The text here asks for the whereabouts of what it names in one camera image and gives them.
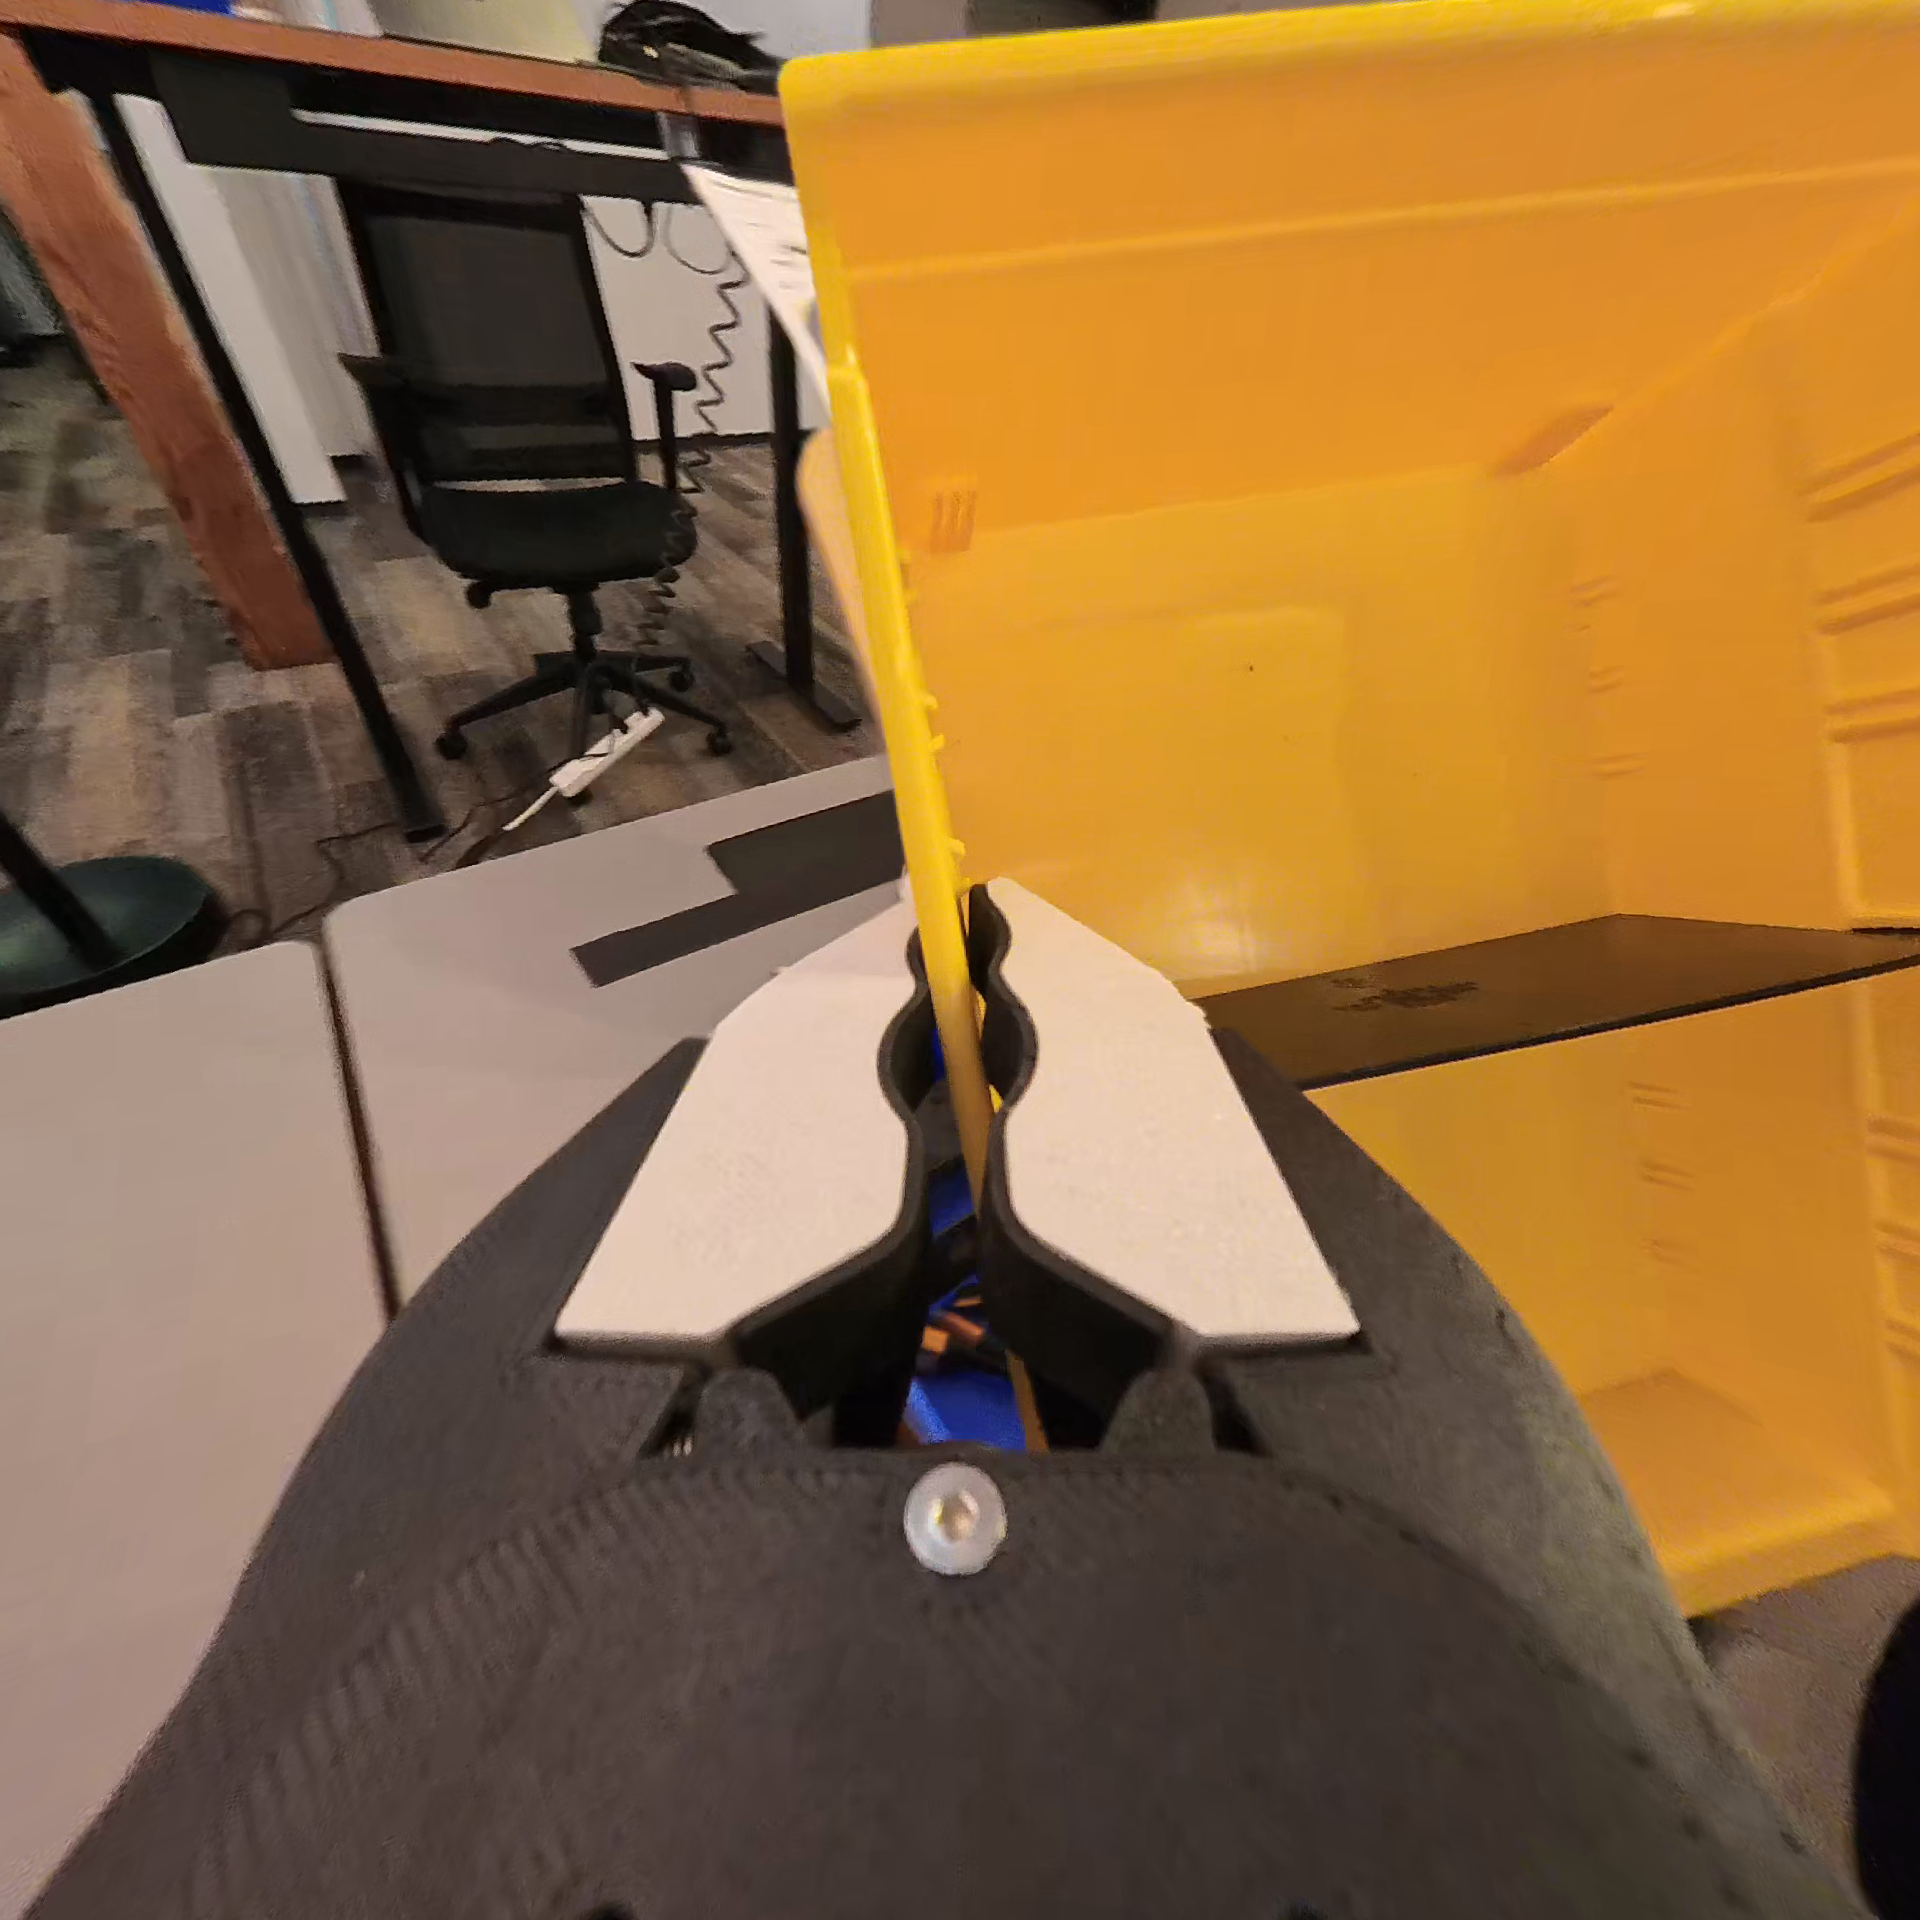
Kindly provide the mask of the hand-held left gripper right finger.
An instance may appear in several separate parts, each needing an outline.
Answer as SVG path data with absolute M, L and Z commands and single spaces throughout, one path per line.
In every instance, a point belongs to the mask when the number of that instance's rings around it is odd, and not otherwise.
M 996 1107 L 975 1205 L 992 1329 L 1047 1440 L 1095 1449 L 1149 1376 L 1360 1353 L 1323 1253 L 1208 1019 L 1162 970 L 1014 880 L 970 899 Z

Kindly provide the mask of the yellow plastic bin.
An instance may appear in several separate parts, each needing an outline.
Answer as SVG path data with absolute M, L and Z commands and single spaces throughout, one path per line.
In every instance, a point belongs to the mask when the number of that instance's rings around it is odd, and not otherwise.
M 971 891 L 1188 998 L 1912 927 L 1916 3 L 1379 3 L 782 77 L 966 1153 Z M 1916 967 L 1316 1101 L 1684 1611 L 1916 1553 Z

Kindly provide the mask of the white cabinet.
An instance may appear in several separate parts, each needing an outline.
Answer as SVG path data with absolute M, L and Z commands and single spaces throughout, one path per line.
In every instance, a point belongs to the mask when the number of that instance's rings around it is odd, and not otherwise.
M 197 163 L 157 102 L 120 95 L 115 104 L 279 479 L 299 507 L 343 511 L 343 463 L 370 453 L 370 429 L 339 363 L 356 342 L 327 199 L 298 178 Z

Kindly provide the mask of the black divider in yellow bin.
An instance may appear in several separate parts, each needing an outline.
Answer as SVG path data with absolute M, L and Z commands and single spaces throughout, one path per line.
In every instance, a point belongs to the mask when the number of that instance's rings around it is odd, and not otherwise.
M 1912 927 L 1610 914 L 1199 998 L 1293 1085 L 1339 1088 L 1912 968 Z

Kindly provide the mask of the black tape strip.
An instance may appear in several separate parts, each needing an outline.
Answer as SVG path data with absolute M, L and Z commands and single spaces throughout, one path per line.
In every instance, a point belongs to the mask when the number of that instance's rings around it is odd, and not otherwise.
M 876 886 L 893 888 L 904 872 L 892 790 L 731 833 L 703 855 L 726 882 L 725 896 L 571 951 L 597 990 Z

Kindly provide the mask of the white paper sheet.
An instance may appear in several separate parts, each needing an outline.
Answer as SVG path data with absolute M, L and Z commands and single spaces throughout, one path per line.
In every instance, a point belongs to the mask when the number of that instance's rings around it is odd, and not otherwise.
M 800 397 L 800 422 L 829 422 L 824 342 L 800 194 L 788 182 L 733 175 L 686 159 L 683 178 L 707 208 L 764 312 L 770 349 L 783 349 Z

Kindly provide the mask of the wooden desk with black frame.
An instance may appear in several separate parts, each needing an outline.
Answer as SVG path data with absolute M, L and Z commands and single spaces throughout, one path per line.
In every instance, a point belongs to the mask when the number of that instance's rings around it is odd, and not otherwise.
M 171 3 L 4 2 L 4 208 L 166 493 L 256 669 L 334 661 L 397 827 L 443 833 L 365 649 L 200 299 L 115 102 L 157 97 L 156 58 L 219 88 L 316 77 L 348 117 L 632 144 L 615 123 L 782 128 L 773 93 L 644 79 L 447 40 Z

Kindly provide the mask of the blue plastic bin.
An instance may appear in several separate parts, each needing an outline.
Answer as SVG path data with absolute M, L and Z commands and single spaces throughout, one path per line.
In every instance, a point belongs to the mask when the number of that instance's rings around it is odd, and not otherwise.
M 978 1297 L 980 1309 L 987 1314 L 992 1329 L 996 1333 L 975 1272 L 975 1205 L 966 1168 L 960 1159 L 949 1159 L 927 1175 L 927 1226 L 927 1272 L 933 1296 L 924 1320 L 927 1320 L 927 1314 L 936 1304 Z M 984 1376 L 975 1370 L 922 1376 L 916 1370 L 916 1354 L 914 1373 L 902 1403 L 902 1429 L 916 1445 L 1027 1449 L 1023 1415 L 1020 1410 L 1008 1349 L 1004 1376 Z

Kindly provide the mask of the black bag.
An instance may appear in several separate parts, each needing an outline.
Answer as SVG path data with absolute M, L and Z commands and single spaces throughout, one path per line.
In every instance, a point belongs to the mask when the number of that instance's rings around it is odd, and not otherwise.
M 683 2 L 615 3 L 594 57 L 654 83 L 774 91 L 783 63 L 756 33 L 736 31 Z

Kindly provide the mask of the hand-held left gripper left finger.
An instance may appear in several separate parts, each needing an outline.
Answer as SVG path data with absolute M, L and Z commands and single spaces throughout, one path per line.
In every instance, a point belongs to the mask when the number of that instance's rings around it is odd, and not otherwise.
M 931 1082 L 914 912 L 888 902 L 690 1048 L 556 1354 L 760 1373 L 834 1445 L 893 1445 L 931 1304 Z

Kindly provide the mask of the white power strip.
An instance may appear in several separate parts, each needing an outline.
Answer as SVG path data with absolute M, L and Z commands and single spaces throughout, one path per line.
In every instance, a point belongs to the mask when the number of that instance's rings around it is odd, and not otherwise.
M 564 759 L 544 775 L 536 793 L 500 825 L 503 832 L 515 832 L 528 825 L 548 803 L 567 802 L 568 807 L 586 803 L 591 790 L 626 759 L 638 745 L 650 741 L 664 722 L 660 707 L 636 707 L 622 717 L 610 730 L 600 734 L 591 745 Z

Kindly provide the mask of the black mesh office chair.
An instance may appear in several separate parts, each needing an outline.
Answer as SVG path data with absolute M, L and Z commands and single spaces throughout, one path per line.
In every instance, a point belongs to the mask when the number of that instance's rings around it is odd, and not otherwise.
M 730 757 L 730 722 L 690 699 L 692 661 L 658 642 L 700 542 L 677 413 L 698 378 L 636 366 L 656 410 L 660 473 L 644 475 L 581 203 L 367 179 L 339 197 L 374 334 L 343 370 L 406 530 L 471 608 L 544 591 L 567 614 L 567 651 L 455 711 L 439 754 L 459 761 L 478 725 L 567 699 L 568 757 L 600 727 L 664 715 Z

